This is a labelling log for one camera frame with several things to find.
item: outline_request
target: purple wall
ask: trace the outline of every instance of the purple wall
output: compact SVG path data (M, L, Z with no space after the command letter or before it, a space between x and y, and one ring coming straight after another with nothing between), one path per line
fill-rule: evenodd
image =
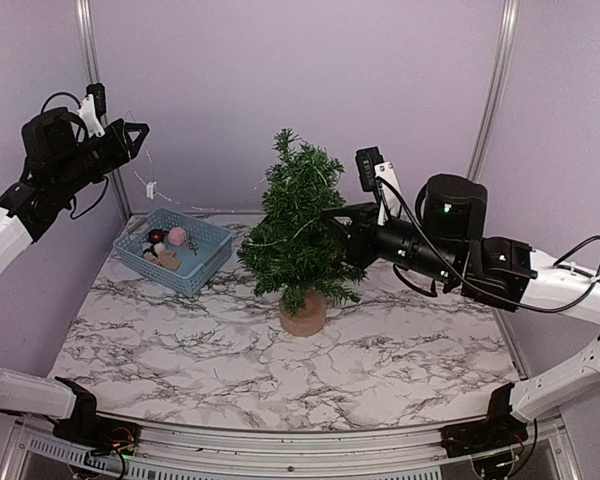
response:
M0 194L22 170L22 125L49 94L81 94L85 78L74 2L0 2ZM80 221L61 217L0 278L1 366L46 375L121 227L113 195ZM5 423L0 415L0 456Z
M600 233L600 2L522 2L482 182L488 234L560 254ZM595 266L599 250L584 260ZM598 328L520 312L510 322L533 373ZM583 478L600 480L600 391L562 409Z
M92 2L111 110L151 125L158 189L190 206L258 208L252 187L293 127L345 164L379 145L415 196L467 170L486 100L501 2L253 0ZM133 168L151 178L141 154ZM136 211L156 208L133 174Z

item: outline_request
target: pink ball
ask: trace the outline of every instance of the pink ball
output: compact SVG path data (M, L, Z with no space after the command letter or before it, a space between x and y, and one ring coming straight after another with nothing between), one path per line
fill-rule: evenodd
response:
M169 232L169 243L174 247L179 247L187 241L187 232L182 227L174 227Z

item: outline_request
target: blue plastic basket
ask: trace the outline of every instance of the blue plastic basket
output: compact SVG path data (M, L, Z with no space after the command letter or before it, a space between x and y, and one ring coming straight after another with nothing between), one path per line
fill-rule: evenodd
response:
M174 247L165 241L167 248L174 250L176 257L182 260L175 272L142 258L142 244L147 242L149 230L171 230L173 227L184 228L188 238L198 244L196 255L186 245ZM159 208L125 229L113 246L127 267L178 293L191 296L231 257L231 236L231 230L227 228Z

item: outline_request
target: small christmas tree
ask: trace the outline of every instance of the small christmas tree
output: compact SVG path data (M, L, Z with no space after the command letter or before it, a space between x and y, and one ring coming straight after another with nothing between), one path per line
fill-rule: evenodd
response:
M270 186L262 199L267 217L238 252L256 277L256 296L284 289L283 306L292 315L304 308L311 290L336 303L359 301L344 284L359 282L365 273L344 263L344 247L320 221L324 210L344 205L336 190L344 167L291 129L282 130L275 141L280 162L266 172Z

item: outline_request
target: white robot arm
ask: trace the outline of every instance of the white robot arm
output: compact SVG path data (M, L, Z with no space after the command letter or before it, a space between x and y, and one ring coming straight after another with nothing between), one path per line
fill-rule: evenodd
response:
M45 111L49 100L60 95L73 97L65 92L52 95L22 129L27 153L24 170L0 197L0 275L38 241L63 209L70 208L79 191L101 181L107 182L106 188L105 176L135 158L149 133L148 125L122 119L102 127L106 105L101 84L87 87L77 115L66 107ZM107 437L115 438L112 431L119 426L137 428L100 418L95 397L70 380L2 368L0 410L47 416L55 424L56 436L96 448L106 446Z
M575 250L600 240L592 237L566 257L556 259L515 240L483 238L487 191L454 175L436 175L418 194L415 213L402 198L389 162L377 147L359 150L356 163L362 189L374 203L325 212L339 235L346 261L367 268L376 259L393 263L408 287L429 297L462 286L462 295L480 303L515 311L562 313L600 325L598 271L565 263ZM400 218L406 213L408 221ZM337 218L346 217L347 224ZM400 271L413 270L430 279L430 290L412 284ZM493 392L485 419L442 429L449 457L478 453L527 439L526 424L542 413L600 386L600 336L552 369Z
M39 117L32 121L37 126L45 120ZM55 115L51 121L67 120ZM134 142L128 136L131 129L141 131ZM98 136L97 128L88 131L94 135L84 142L86 145L71 147L70 154L62 157L60 170L57 159L31 160L44 149L28 146L23 178L0 198L0 274L37 241L72 195L134 158L148 126L119 120L108 126L104 135ZM35 140L42 141L39 135ZM599 272L573 264L556 266L556 259L520 242L482 238L484 187L461 177L438 175L418 195L414 215L402 199L392 165L382 160L377 148L358 152L356 160L363 189L374 192L376 203L324 214L346 247L347 262L366 268L377 258L384 258L394 263L398 275L398 269L412 269L442 283L445 293L462 285L462 295L511 311L521 306L561 310L578 298L577 304L562 313L600 325ZM411 222L398 218L401 211ZM336 217L349 217L352 222L344 226ZM435 283L427 292L401 279L420 293L437 295ZM445 427L442 446L454 457L510 445L517 441L515 436L526 439L526 423L599 385L600 337L551 370L497 389L487 417ZM69 440L84 443L102 432L102 426L95 433L85 431L85 425L89 430L89 425L103 420L95 413L93 395L68 380L0 369L0 410L60 419L58 424L65 428L54 433Z

